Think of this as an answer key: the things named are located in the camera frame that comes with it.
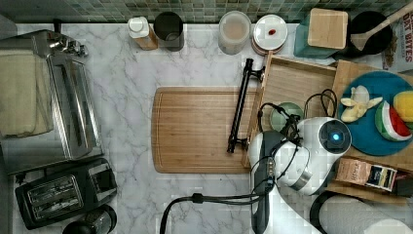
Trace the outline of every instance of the teal plate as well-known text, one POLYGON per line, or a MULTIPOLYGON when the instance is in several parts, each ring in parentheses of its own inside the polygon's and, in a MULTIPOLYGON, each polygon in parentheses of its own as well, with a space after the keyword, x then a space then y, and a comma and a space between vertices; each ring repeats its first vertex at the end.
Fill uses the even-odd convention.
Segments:
MULTIPOLYGON (((370 99, 383 97, 391 106, 393 98, 400 92, 413 90, 405 80, 399 76, 386 71, 373 71, 356 78, 352 84, 344 91, 342 98, 349 98, 352 95, 351 88, 364 86, 370 99)), ((353 123, 346 123, 352 134, 352 145, 359 151, 372 156, 387 156, 394 154, 406 147, 413 138, 405 141, 390 141, 382 137, 376 128, 374 118, 377 107, 380 104, 370 108, 363 117, 353 123)), ((346 106, 342 103, 338 106, 338 116, 341 115, 346 106)))

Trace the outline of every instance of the bottle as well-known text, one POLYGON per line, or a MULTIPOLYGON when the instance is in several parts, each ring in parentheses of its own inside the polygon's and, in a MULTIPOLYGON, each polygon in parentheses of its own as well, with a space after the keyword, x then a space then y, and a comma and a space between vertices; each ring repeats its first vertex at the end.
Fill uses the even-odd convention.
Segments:
POLYGON ((148 20, 144 17, 132 18, 128 21, 131 38, 145 51, 158 49, 158 39, 148 20))
POLYGON ((69 223, 63 234, 107 234, 115 228, 116 222, 115 211, 108 205, 102 205, 81 219, 69 223))

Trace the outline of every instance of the toaster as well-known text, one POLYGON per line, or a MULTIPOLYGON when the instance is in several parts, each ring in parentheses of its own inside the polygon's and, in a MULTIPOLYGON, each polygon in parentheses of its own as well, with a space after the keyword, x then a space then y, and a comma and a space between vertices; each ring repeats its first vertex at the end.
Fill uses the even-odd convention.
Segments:
POLYGON ((47 62, 54 129, 0 139, 7 173, 18 175, 103 154, 85 69, 86 46, 50 30, 0 41, 0 50, 30 50, 47 62))
POLYGON ((109 163, 98 158, 16 188, 27 229, 87 213, 109 202, 117 184, 109 163))

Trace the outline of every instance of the wooden spoon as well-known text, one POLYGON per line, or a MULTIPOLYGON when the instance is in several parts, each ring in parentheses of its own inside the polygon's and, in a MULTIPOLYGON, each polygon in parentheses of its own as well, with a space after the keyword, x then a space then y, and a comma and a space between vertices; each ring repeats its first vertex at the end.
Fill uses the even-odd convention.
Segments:
POLYGON ((358 34, 352 34, 350 36, 350 40, 352 41, 353 45, 359 50, 362 51, 364 49, 365 43, 368 41, 368 39, 376 34, 378 31, 382 30, 383 28, 389 26, 391 23, 394 21, 400 19, 404 15, 406 15, 409 12, 413 11, 413 2, 407 4, 397 12, 393 13, 391 16, 389 16, 386 20, 381 22, 379 25, 375 26, 373 29, 364 32, 364 33, 358 33, 358 34))

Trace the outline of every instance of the watermelon slice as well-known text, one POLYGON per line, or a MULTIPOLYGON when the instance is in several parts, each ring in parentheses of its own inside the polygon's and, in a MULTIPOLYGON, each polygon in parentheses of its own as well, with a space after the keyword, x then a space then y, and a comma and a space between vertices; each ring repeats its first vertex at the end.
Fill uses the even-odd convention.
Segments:
POLYGON ((403 141, 412 138, 406 124, 386 101, 377 108, 375 124, 379 133, 388 140, 403 141))

